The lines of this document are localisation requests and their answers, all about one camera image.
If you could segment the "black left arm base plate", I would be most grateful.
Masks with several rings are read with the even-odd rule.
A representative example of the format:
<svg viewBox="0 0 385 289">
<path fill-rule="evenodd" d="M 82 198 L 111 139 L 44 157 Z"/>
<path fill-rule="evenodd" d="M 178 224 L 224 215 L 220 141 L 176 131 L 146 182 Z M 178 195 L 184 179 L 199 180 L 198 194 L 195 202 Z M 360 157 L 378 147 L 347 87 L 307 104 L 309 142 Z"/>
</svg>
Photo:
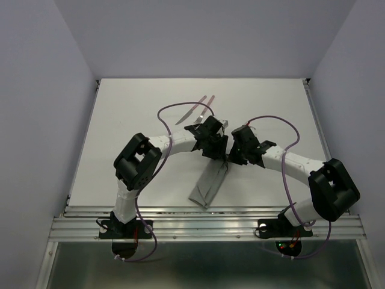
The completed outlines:
<svg viewBox="0 0 385 289">
<path fill-rule="evenodd" d="M 102 240 L 150 240 L 152 234 L 139 219 L 121 224 L 107 218 L 96 219 Z"/>
</svg>

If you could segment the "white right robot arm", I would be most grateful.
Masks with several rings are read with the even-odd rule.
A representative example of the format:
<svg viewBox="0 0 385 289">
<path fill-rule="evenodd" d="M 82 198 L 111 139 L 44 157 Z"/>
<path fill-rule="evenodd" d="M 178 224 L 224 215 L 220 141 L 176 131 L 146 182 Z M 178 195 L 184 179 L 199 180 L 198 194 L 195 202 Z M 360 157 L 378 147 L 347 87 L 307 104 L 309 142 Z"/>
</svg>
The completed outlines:
<svg viewBox="0 0 385 289">
<path fill-rule="evenodd" d="M 253 164 L 282 174 L 284 188 L 288 189 L 286 177 L 296 179 L 308 186 L 310 197 L 293 202 L 286 194 L 289 206 L 277 219 L 280 233 L 290 235 L 298 226 L 316 220 L 335 222 L 360 199 L 360 192 L 341 161 L 313 160 L 287 152 L 271 141 L 260 142 L 249 126 L 232 131 L 234 140 L 229 154 L 231 163 Z"/>
</svg>

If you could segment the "grey cloth napkin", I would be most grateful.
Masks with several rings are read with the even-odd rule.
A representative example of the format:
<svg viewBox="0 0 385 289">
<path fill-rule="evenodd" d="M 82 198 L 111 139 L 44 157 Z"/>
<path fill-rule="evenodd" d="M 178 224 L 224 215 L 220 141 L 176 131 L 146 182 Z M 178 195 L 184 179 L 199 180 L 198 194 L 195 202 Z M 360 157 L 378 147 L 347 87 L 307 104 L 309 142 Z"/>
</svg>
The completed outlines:
<svg viewBox="0 0 385 289">
<path fill-rule="evenodd" d="M 227 161 L 210 160 L 189 194 L 188 200 L 207 210 L 219 192 L 228 169 Z"/>
</svg>

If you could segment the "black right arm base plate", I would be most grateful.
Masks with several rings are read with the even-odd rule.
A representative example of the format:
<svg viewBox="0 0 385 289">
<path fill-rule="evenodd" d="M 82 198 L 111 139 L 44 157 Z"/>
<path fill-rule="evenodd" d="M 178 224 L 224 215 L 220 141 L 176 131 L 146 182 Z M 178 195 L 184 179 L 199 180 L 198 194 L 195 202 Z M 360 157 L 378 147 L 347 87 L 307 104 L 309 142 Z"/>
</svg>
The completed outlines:
<svg viewBox="0 0 385 289">
<path fill-rule="evenodd" d="M 312 230 L 305 230 L 301 226 L 293 226 L 282 214 L 275 218 L 259 219 L 254 229 L 254 235 L 261 239 L 312 237 Z"/>
</svg>

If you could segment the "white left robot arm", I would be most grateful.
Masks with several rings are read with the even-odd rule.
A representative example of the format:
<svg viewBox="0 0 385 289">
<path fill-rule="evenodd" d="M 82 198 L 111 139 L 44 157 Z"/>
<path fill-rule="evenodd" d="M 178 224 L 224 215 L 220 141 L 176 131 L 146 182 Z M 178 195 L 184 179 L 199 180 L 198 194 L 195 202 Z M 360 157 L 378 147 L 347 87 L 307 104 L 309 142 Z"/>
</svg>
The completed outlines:
<svg viewBox="0 0 385 289">
<path fill-rule="evenodd" d="M 155 177 L 160 161 L 182 152 L 202 151 L 212 160 L 226 156 L 228 121 L 209 116 L 203 123 L 189 125 L 178 132 L 158 137 L 135 134 L 114 161 L 118 193 L 112 210 L 113 230 L 120 237 L 133 233 L 136 218 L 135 199 Z"/>
</svg>

